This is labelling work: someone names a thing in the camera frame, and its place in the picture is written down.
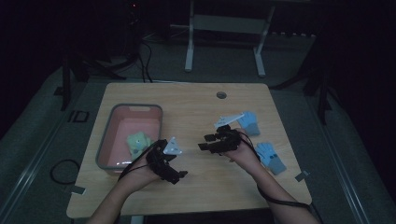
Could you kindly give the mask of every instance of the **wooden table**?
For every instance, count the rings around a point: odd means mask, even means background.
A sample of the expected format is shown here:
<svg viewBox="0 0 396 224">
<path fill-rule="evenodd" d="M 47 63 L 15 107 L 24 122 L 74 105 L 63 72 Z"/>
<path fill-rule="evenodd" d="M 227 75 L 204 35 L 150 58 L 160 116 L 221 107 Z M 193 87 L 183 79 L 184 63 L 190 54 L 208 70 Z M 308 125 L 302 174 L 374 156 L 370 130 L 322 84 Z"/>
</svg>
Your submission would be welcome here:
<svg viewBox="0 0 396 224">
<path fill-rule="evenodd" d="M 223 91 L 225 99 L 217 97 Z M 92 135 L 78 173 L 77 186 L 86 189 L 84 195 L 73 194 L 67 208 L 70 217 L 89 217 L 117 182 L 95 163 L 110 111 L 119 103 L 156 104 L 163 108 L 161 139 L 177 139 L 183 153 L 170 162 L 177 170 L 189 173 L 172 185 L 157 181 L 129 197 L 122 208 L 123 215 L 158 215 L 172 213 L 226 211 L 268 207 L 257 191 L 253 179 L 226 157 L 201 151 L 198 143 L 204 135 L 215 133 L 214 123 L 220 116 L 252 111 L 261 131 L 251 137 L 259 142 L 271 142 L 287 171 L 276 180 L 298 201 L 311 203 L 303 181 L 295 179 L 301 170 L 289 139 L 276 111 L 271 94 L 264 84 L 223 83 L 111 83 L 107 86 Z M 232 128 L 239 127 L 234 122 Z"/>
</svg>

